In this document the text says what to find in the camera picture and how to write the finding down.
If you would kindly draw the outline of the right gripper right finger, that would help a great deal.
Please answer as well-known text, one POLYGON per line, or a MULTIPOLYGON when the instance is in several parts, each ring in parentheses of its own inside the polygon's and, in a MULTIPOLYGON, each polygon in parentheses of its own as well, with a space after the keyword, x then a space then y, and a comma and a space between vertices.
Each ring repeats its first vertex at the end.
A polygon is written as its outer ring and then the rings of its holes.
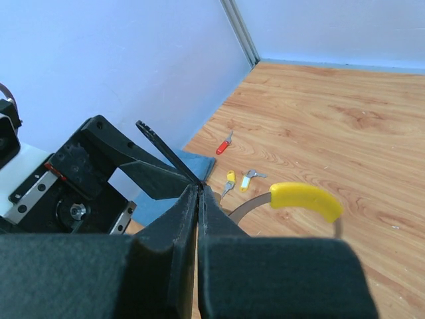
POLYGON ((199 196, 198 303, 203 318, 377 318, 361 262, 348 243, 251 237, 199 196))

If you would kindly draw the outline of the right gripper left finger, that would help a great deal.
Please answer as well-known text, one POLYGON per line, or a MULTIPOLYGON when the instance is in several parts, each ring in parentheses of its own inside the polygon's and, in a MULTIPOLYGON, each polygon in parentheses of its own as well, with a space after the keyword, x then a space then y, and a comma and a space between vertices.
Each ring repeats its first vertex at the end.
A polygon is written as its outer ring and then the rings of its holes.
POLYGON ((190 318, 198 192, 129 235, 1 236, 2 318, 190 318))

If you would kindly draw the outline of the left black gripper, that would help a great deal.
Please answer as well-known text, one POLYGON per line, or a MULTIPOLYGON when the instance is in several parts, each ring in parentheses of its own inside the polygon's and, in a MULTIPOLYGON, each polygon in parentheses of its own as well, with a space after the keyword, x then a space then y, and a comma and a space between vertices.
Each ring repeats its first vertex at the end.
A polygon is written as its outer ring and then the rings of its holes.
POLYGON ((160 174, 194 185, 101 115, 85 121, 44 166, 57 180, 20 222, 1 218, 2 234, 124 233, 136 204, 109 183, 116 169, 154 199, 161 198, 160 174))

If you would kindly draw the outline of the large keyring with yellow handle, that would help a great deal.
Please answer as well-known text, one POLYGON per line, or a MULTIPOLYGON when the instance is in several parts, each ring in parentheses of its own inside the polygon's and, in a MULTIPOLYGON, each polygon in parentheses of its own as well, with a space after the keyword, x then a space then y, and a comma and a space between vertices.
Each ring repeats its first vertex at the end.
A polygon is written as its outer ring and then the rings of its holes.
POLYGON ((265 204, 272 209, 295 207, 319 213, 326 222, 333 225, 334 237, 342 237, 343 206, 329 192, 308 183, 275 183, 267 193, 249 199, 228 213, 228 216, 233 222, 239 223, 249 212, 265 204))

